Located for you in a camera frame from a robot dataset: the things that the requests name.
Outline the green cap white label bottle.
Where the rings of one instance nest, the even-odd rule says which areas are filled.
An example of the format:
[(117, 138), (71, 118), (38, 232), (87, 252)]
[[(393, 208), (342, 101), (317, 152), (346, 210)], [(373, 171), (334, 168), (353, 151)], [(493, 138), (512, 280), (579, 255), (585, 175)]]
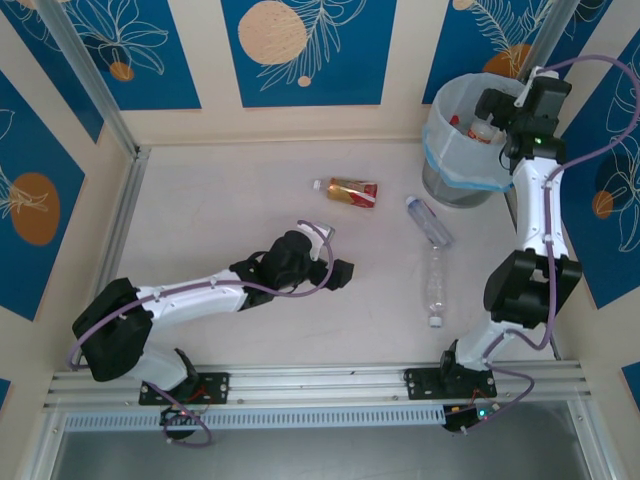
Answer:
[(475, 119), (468, 131), (467, 136), (484, 144), (502, 144), (505, 141), (505, 134), (489, 122)]

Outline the crushed gold red bottle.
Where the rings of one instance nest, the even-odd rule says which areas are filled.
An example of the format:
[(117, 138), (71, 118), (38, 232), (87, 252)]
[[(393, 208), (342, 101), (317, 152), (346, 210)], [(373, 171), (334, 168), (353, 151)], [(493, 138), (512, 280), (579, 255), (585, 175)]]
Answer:
[(363, 209), (375, 207), (378, 188), (375, 182), (337, 177), (313, 181), (313, 190), (327, 199)]

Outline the clear white cap bottle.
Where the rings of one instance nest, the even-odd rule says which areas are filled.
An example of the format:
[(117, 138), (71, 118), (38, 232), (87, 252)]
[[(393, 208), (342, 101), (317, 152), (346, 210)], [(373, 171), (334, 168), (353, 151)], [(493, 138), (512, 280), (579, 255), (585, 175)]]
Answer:
[(431, 328), (441, 328), (446, 311), (446, 265), (445, 251), (432, 246), (427, 262), (425, 286), (427, 318)]

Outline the clear square plastic bottle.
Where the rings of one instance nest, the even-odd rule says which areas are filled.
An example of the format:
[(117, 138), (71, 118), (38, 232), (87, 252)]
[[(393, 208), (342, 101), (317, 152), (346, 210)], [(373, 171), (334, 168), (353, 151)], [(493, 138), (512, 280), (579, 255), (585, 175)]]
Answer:
[(453, 244), (453, 236), (424, 200), (408, 196), (406, 207), (410, 218), (434, 246), (446, 248)]

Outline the trash bin with white bag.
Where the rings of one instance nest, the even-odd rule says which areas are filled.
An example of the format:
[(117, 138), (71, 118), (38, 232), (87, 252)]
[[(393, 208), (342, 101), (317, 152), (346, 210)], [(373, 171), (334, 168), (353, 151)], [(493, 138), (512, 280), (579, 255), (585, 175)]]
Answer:
[[(512, 182), (512, 175), (499, 160), (503, 145), (484, 144), (467, 136), (476, 118), (476, 103), (488, 88), (505, 92), (515, 101), (524, 84), (490, 73), (465, 74), (447, 82), (437, 92), (423, 127), (425, 155), (432, 166), (437, 164), (447, 173), (482, 175), (491, 180)], [(456, 126), (449, 123), (453, 115), (460, 117)]]

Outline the grey round bin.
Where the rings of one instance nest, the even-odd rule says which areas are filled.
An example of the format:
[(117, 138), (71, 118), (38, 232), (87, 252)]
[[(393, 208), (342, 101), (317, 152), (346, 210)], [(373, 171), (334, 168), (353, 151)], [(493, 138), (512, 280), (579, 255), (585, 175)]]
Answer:
[(447, 173), (438, 165), (424, 161), (422, 183), (427, 193), (437, 202), (460, 209), (475, 208), (493, 194), (506, 193), (513, 187), (506, 179), (491, 180), (486, 176)]

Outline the aluminium frame post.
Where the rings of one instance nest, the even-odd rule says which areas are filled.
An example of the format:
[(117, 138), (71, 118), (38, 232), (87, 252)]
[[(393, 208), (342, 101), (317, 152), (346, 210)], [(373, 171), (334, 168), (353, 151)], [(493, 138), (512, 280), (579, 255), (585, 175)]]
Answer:
[(548, 16), (526, 56), (517, 80), (525, 83), (535, 66), (547, 64), (580, 0), (553, 0)]
[(150, 148), (141, 146), (135, 140), (114, 97), (63, 7), (57, 0), (33, 0), (33, 2), (45, 26), (118, 144), (132, 160), (147, 160)]

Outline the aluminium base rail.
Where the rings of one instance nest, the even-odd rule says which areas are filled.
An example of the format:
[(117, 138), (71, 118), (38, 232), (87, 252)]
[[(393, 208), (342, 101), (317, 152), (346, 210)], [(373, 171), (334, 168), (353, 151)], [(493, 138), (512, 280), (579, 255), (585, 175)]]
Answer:
[[(535, 380), (527, 401), (575, 400), (591, 395), (577, 361), (507, 362), (502, 368)], [(391, 365), (232, 367), (205, 366), (229, 374), (227, 408), (373, 406), (409, 402), (404, 372)], [(47, 411), (110, 411), (138, 406), (142, 385), (130, 378), (98, 383), (87, 372), (58, 372), (44, 400)]]

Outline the grey metal base plate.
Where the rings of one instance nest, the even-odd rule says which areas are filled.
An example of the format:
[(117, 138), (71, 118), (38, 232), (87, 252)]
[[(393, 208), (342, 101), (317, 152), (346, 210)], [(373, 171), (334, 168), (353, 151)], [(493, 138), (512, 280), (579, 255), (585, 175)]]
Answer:
[(590, 480), (568, 437), (517, 445), (432, 427), (227, 431), (189, 450), (160, 435), (65, 435), (52, 480)]

